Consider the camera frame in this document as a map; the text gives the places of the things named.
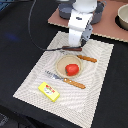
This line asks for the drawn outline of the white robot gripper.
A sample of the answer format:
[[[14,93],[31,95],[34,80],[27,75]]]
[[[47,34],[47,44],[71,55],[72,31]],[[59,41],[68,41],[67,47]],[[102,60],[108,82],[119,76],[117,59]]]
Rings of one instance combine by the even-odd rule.
[[[69,27],[69,45],[79,46],[80,38],[83,31],[85,30],[88,23],[91,22],[93,17],[92,13],[80,13],[78,11],[72,10],[71,17],[68,22]]]

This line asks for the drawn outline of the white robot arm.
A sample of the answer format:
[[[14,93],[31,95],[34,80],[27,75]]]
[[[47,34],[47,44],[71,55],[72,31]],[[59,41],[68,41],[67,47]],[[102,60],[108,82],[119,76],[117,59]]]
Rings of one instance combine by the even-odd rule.
[[[80,40],[84,32],[87,33],[86,39],[92,32],[90,25],[93,14],[97,7],[97,0],[64,0],[59,8],[59,15],[68,19],[70,46],[80,46]]]

